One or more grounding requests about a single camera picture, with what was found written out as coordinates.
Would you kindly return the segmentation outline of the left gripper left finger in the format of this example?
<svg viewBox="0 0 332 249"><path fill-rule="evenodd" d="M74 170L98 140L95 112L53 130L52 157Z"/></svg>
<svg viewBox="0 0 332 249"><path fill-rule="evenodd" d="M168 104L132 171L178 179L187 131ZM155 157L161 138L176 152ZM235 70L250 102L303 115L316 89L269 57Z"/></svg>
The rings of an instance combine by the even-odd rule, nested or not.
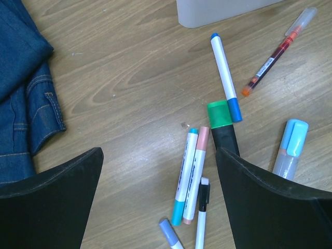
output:
<svg viewBox="0 0 332 249"><path fill-rule="evenodd" d="M95 147L1 187L1 248L80 248L103 165Z"/></svg>

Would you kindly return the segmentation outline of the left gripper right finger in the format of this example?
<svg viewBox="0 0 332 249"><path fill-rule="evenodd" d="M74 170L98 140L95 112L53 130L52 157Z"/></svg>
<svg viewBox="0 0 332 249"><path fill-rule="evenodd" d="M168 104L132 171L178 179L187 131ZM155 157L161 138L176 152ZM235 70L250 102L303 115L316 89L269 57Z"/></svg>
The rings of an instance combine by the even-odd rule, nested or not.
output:
<svg viewBox="0 0 332 249"><path fill-rule="evenodd" d="M331 192L301 185L218 148L236 248L331 248Z"/></svg>

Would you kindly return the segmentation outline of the drawer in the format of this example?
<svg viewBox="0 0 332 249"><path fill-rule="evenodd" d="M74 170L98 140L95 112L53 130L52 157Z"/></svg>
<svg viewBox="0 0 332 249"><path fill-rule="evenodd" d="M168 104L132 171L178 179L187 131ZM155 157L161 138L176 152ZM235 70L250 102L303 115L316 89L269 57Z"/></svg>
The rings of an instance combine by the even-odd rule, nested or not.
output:
<svg viewBox="0 0 332 249"><path fill-rule="evenodd" d="M176 6L179 24L192 29L278 2L278 0L176 0Z"/></svg>

